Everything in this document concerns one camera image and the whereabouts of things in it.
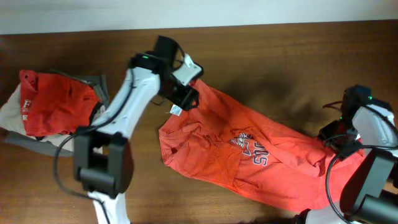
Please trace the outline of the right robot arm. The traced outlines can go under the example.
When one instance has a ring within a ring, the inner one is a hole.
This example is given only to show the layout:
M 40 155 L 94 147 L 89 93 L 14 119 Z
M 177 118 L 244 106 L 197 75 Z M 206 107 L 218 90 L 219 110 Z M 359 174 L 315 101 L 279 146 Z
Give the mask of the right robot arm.
M 318 135 L 335 152 L 325 178 L 329 208 L 336 215 L 333 223 L 397 223 L 397 195 L 384 190 L 388 180 L 397 186 L 397 127 L 392 108 L 361 85 L 347 88 L 340 105 L 340 118 Z M 366 158 L 334 203 L 332 167 L 362 149 L 368 153 Z

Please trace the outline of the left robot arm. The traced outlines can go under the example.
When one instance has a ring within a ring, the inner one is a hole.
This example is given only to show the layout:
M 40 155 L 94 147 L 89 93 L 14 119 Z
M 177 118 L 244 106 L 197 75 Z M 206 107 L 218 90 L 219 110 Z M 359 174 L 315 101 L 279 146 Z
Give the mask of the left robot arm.
M 133 173 L 130 138 L 153 97 L 159 95 L 181 110 L 199 105 L 190 82 L 203 67 L 173 39 L 158 37 L 154 49 L 129 61 L 123 84 L 92 126 L 74 138 L 73 175 L 93 201 L 99 223 L 129 223 L 125 192 Z

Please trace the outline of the orange soccer t-shirt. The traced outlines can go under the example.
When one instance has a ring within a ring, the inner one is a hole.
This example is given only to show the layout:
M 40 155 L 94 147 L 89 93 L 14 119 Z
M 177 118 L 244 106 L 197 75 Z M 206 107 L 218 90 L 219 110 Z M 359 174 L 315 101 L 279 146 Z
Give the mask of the orange soccer t-shirt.
M 202 81 L 197 108 L 171 116 L 159 130 L 164 164 L 264 204 L 301 212 L 329 205 L 325 178 L 334 153 L 306 136 L 242 105 Z M 331 196 L 364 161 L 364 151 L 331 169 Z

